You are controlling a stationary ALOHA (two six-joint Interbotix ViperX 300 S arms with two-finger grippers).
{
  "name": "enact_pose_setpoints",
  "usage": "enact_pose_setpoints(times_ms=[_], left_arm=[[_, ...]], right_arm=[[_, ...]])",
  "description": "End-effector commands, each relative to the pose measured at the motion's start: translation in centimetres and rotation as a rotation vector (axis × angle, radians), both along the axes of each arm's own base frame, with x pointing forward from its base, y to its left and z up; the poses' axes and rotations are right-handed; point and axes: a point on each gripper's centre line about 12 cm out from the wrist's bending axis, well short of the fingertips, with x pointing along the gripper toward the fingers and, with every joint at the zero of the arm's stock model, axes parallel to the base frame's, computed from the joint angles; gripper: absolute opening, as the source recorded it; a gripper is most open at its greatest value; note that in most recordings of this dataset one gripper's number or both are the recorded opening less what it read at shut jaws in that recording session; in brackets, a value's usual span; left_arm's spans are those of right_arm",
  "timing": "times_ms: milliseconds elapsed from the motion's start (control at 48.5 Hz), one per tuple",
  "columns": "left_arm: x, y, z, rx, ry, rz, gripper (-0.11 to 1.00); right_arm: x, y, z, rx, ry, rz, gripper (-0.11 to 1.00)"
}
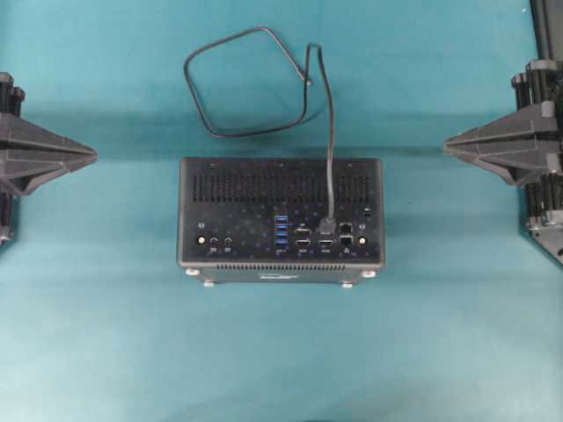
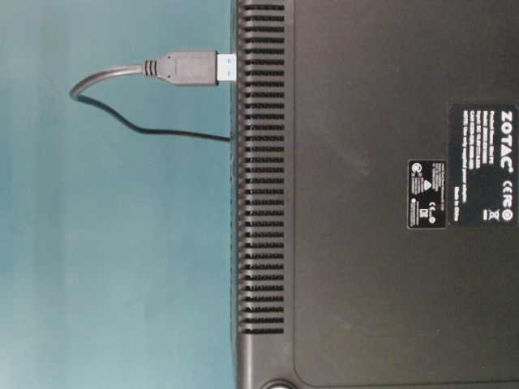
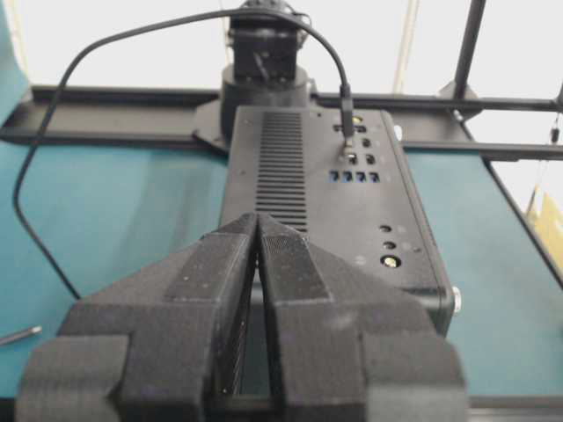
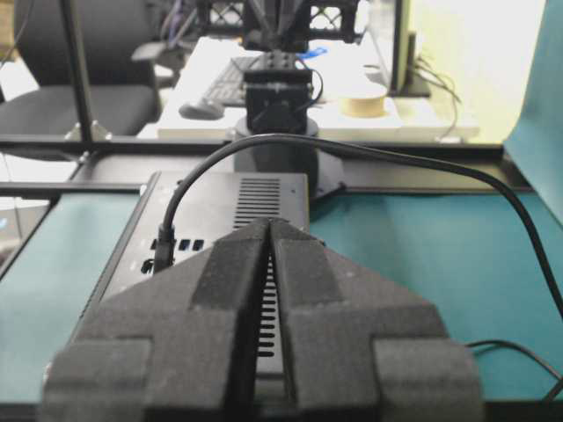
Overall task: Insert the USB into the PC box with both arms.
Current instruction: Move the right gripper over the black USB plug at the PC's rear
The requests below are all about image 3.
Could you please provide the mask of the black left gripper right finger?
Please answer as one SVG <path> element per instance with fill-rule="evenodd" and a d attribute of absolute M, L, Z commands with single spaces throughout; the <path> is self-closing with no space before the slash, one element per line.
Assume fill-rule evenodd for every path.
<path fill-rule="evenodd" d="M 270 373 L 287 421 L 464 421 L 454 347 L 412 295 L 258 218 Z"/>

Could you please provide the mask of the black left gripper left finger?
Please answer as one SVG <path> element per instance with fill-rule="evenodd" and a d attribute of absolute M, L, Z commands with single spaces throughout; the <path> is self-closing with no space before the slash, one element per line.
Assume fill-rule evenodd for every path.
<path fill-rule="evenodd" d="M 207 396 L 235 382 L 256 229 L 242 215 L 76 302 L 33 350 L 17 420 L 203 420 Z"/>

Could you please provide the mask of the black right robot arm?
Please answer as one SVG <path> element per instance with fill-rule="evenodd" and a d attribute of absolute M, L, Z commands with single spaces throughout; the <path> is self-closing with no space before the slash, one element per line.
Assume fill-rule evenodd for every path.
<path fill-rule="evenodd" d="M 222 74 L 220 128 L 232 137 L 240 106 L 307 106 L 310 94 L 306 71 L 297 53 L 307 32 L 289 22 L 265 15 L 230 18 L 227 32 L 233 60 Z"/>

